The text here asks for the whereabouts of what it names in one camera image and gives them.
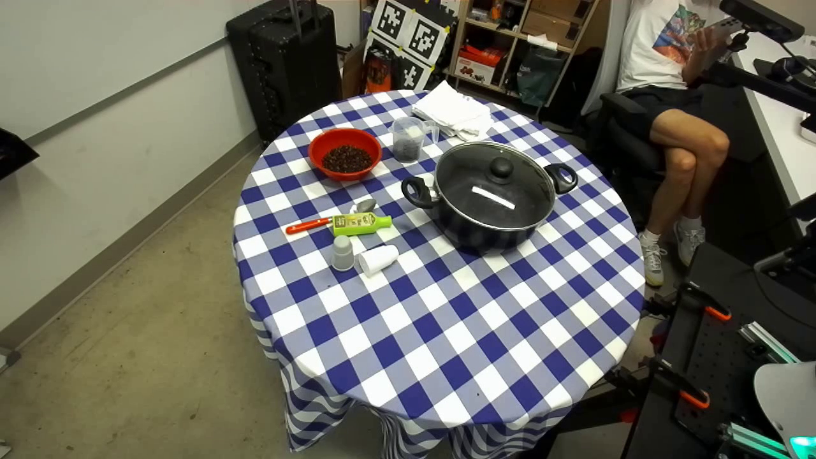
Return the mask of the folded white towel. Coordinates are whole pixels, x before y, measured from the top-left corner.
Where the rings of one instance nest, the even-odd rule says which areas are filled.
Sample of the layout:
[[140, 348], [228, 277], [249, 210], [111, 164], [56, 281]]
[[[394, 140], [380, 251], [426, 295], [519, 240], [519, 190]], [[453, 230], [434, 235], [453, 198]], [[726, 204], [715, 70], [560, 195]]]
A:
[[456, 91], [449, 80], [423, 94], [412, 103], [412, 111], [463, 140], [481, 140], [491, 125], [488, 106]]

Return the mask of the red handled spoon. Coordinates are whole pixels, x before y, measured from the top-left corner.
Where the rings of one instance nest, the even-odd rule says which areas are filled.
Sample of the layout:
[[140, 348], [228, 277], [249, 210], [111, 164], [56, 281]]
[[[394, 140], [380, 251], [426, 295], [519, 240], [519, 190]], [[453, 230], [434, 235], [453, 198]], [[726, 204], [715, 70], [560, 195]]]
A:
[[[360, 210], [372, 210], [372, 208], [374, 208], [374, 198], [360, 198], [346, 213], [360, 213]], [[333, 219], [346, 217], [346, 213], [316, 217], [316, 219], [305, 219], [298, 224], [288, 224], [286, 235], [298, 235], [298, 232], [329, 227]]]

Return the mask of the seated person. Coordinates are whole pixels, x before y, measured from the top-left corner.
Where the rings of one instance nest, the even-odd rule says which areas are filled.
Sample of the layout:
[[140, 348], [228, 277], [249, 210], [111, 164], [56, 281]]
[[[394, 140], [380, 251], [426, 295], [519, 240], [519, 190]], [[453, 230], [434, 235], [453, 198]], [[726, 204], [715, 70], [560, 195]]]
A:
[[723, 125], [701, 101], [701, 75], [726, 54], [736, 29], [718, 5], [720, 0], [629, 0], [616, 91], [643, 106], [627, 128], [663, 149], [666, 171], [638, 235], [649, 287], [663, 284], [660, 236], [668, 230], [676, 232], [682, 265], [705, 240], [705, 193], [729, 156]]

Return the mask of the orange black clamp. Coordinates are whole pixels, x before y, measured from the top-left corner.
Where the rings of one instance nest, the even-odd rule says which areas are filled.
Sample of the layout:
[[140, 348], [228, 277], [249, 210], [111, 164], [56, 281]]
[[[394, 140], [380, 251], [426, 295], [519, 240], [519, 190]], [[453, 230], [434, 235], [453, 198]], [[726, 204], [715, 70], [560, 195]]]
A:
[[718, 324], [729, 324], [731, 321], [731, 310], [720, 301], [715, 301], [711, 293], [705, 293], [699, 282], [682, 281], [681, 282], [681, 293], [687, 295], [690, 302], [701, 312], [711, 316], [713, 321], [718, 321]]

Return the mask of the fiducial marker board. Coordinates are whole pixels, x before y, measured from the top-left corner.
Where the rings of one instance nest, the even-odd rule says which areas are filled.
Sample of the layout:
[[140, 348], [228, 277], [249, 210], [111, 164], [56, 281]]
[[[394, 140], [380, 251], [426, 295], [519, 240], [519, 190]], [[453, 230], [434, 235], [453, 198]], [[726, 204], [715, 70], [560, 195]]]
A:
[[385, 89], [423, 89], [435, 73], [456, 15], [440, 0], [376, 0], [363, 60]]

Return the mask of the black cooking pot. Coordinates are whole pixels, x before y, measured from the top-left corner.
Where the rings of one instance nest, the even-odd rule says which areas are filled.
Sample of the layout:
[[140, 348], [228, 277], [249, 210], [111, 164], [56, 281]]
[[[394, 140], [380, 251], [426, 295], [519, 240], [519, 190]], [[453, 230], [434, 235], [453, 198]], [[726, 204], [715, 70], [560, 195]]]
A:
[[442, 149], [434, 182], [409, 175], [399, 190], [453, 246], [485, 251], [524, 241], [575, 182], [565, 162], [537, 164], [527, 153], [477, 140]]

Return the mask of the glass pot lid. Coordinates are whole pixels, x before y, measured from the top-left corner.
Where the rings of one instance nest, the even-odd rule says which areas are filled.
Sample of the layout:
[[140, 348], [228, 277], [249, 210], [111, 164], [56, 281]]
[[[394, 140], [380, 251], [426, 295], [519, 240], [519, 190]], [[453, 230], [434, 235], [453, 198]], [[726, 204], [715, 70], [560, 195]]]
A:
[[435, 164], [439, 195], [481, 227], [527, 230], [552, 208], [552, 182], [524, 153], [497, 143], [449, 147]]

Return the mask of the blue white checkered tablecloth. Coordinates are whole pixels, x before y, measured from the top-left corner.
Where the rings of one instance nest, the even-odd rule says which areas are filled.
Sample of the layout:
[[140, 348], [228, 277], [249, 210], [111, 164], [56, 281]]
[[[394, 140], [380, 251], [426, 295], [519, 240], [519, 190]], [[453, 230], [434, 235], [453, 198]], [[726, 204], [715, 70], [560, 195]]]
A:
[[[388, 459], [426, 459], [440, 440], [456, 459], [501, 459], [530, 449], [611, 370], [645, 302], [632, 219], [599, 168], [552, 129], [493, 103], [488, 136], [565, 162], [579, 182], [507, 251], [462, 251], [399, 180], [427, 177], [440, 156], [381, 157], [357, 182], [307, 162], [307, 143], [332, 128], [390, 136], [409, 111], [409, 89], [326, 103], [286, 128], [255, 159], [233, 208], [232, 251], [260, 348], [278, 363], [288, 445], [302, 450], [349, 407], [381, 418]], [[374, 198], [388, 230], [349, 236], [354, 266], [333, 269], [332, 224]], [[394, 244], [397, 260], [362, 272], [363, 250]]]

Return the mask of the red bowl with beans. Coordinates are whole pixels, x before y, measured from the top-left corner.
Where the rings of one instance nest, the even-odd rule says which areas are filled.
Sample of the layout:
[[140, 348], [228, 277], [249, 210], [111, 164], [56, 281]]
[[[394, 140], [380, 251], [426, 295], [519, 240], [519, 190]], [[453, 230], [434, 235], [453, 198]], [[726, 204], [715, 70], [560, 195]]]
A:
[[333, 180], [360, 180], [372, 172], [380, 157], [380, 140], [357, 128], [332, 128], [307, 143], [307, 162]]

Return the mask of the small white salt shaker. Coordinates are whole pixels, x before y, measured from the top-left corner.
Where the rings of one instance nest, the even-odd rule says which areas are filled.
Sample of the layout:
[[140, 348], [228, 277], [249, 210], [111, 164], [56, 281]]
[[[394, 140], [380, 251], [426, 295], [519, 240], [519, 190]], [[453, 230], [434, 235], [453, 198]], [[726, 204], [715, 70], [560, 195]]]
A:
[[329, 265], [333, 269], [351, 269], [354, 266], [354, 246], [346, 235], [333, 236]]

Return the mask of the clear plastic measuring cup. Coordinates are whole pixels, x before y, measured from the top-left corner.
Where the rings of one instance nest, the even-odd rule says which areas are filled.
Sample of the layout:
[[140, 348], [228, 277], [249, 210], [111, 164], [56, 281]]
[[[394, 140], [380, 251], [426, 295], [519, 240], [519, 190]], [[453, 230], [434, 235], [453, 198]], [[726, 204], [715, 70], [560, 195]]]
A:
[[418, 117], [403, 117], [391, 121], [391, 157], [399, 162], [416, 159], [427, 144], [427, 125]]

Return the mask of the wooden shelf unit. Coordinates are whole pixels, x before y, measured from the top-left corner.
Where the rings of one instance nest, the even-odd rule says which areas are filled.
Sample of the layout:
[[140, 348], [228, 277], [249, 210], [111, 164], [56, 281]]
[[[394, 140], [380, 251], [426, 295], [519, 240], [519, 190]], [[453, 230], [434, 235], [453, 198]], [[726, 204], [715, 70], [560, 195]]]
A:
[[462, 0], [445, 73], [527, 106], [556, 97], [606, 0]]

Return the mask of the green handled kitchen tool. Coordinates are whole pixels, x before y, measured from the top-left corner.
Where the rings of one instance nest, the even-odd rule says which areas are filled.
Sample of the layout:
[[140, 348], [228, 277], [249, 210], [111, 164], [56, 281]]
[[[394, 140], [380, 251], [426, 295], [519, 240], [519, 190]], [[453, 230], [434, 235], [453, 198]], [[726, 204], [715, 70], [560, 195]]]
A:
[[385, 213], [372, 213], [372, 210], [362, 210], [362, 213], [340, 213], [332, 219], [332, 235], [346, 235], [346, 236], [357, 236], [357, 235], [372, 235], [376, 230], [388, 230], [391, 224], [390, 217]]

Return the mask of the black suitcase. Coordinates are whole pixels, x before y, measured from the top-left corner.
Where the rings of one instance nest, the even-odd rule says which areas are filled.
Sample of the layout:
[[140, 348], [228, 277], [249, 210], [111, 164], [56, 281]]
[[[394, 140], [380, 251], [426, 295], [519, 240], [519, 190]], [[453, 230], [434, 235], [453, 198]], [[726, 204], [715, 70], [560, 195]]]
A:
[[333, 11], [316, 0], [265, 0], [226, 22], [226, 43], [265, 143], [339, 97]]

